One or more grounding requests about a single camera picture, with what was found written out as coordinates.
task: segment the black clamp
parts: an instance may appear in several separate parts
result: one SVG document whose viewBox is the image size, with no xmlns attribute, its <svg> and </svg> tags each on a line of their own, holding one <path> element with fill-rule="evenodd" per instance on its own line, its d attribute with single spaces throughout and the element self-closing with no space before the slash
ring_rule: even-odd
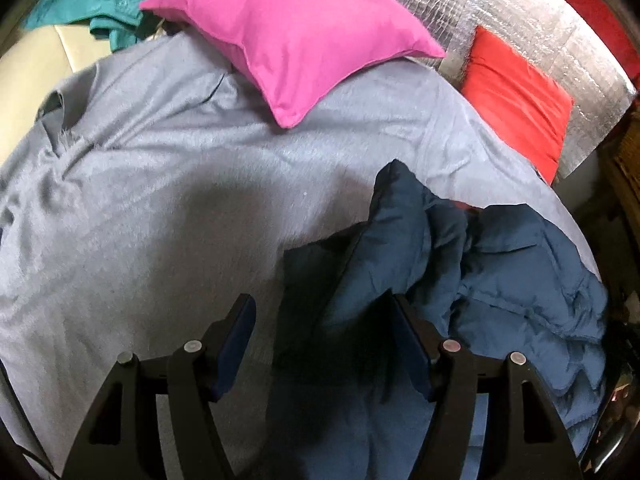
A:
<svg viewBox="0 0 640 480">
<path fill-rule="evenodd" d="M 201 340 L 187 342 L 170 356 L 140 362 L 130 352 L 120 354 L 80 427 L 63 480 L 166 480 L 159 394 L 169 395 L 184 479 L 234 479 L 209 402 L 231 389 L 255 316 L 254 299 L 242 294 Z"/>
<path fill-rule="evenodd" d="M 410 480 L 458 480 L 476 394 L 489 394 L 478 480 L 580 480 L 571 441 L 535 368 L 520 352 L 505 360 L 476 356 L 391 301 L 394 338 L 416 390 L 436 402 Z"/>
</svg>

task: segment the bed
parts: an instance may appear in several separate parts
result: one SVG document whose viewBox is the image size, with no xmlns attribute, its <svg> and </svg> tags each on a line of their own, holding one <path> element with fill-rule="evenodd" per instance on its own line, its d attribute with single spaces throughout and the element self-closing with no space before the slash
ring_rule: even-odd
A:
<svg viewBox="0 0 640 480">
<path fill-rule="evenodd" d="M 193 29 L 56 85 L 1 173 L 2 284 L 12 292 L 0 314 L 2 418 L 19 444 L 60 472 L 120 351 L 165 354 L 250 292 L 256 333 L 234 395 L 214 407 L 232 466 L 244 469 L 265 433 L 282 251 L 366 218 L 376 173 L 392 158 L 441 197 L 476 207 L 527 203 L 597 274 L 553 190 L 454 86 L 476 23 L 566 83 L 576 107 L 561 178 L 630 104 L 620 66 L 561 0 L 545 0 L 554 17 L 544 7 L 546 18 L 536 20 L 534 1 L 516 0 L 523 13 L 508 22 L 505 7 L 487 10 L 496 0 L 404 1 L 447 57 L 433 67 L 396 60 L 360 72 L 290 134 Z M 528 51 L 534 31 L 545 41 Z M 44 158 L 34 156 L 42 150 Z M 161 433 L 168 472 L 179 478 L 166 418 Z"/>
</svg>

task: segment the gray blanket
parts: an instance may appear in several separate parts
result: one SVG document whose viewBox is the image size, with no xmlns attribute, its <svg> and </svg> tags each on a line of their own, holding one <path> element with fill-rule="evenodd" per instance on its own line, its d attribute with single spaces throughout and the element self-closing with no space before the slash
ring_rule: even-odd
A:
<svg viewBox="0 0 640 480">
<path fill-rule="evenodd" d="M 256 330 L 214 418 L 233 468 L 251 462 L 283 250 L 365 219 L 393 158 L 443 198 L 529 204 L 596 272 L 532 166 L 410 61 L 350 77 L 288 131 L 192 30 L 64 81 L 0 170 L 0 359 L 57 471 L 119 352 L 167 354 L 240 292 L 257 300 Z"/>
</svg>

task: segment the comforter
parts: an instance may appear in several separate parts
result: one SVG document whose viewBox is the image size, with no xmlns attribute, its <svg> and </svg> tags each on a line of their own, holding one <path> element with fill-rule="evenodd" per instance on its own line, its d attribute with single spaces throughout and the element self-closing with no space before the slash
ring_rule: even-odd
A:
<svg viewBox="0 0 640 480">
<path fill-rule="evenodd" d="M 520 351 L 579 452 L 602 398 L 606 290 L 555 225 L 527 205 L 462 209 L 399 161 L 369 219 L 284 256 L 263 467 L 270 478 L 409 477 L 434 404 L 402 368 L 385 291 L 473 353 Z M 478 395 L 464 479 L 478 474 Z"/>
</svg>

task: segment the screw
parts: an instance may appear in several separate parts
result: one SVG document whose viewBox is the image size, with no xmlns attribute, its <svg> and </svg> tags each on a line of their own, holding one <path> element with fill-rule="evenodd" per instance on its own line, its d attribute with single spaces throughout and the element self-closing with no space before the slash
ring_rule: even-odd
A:
<svg viewBox="0 0 640 480">
<path fill-rule="evenodd" d="M 116 358 L 116 361 L 121 365 L 128 365 L 130 362 L 133 361 L 133 354 L 128 350 L 124 352 L 120 352 L 118 354 L 118 357 Z"/>
<path fill-rule="evenodd" d="M 527 358 L 524 357 L 524 354 L 521 354 L 520 352 L 512 352 L 510 355 L 511 361 L 513 363 L 516 363 L 518 366 L 522 366 L 524 363 L 527 362 Z"/>
<path fill-rule="evenodd" d="M 197 339 L 194 339 L 193 341 L 187 341 L 184 344 L 184 351 L 188 352 L 189 354 L 196 353 L 200 351 L 201 348 L 202 348 L 202 343 Z"/>
<path fill-rule="evenodd" d="M 460 346 L 460 343 L 453 339 L 447 339 L 444 343 L 442 343 L 442 347 L 447 352 L 451 352 L 451 353 L 459 352 L 460 348 L 462 348 Z"/>
</svg>

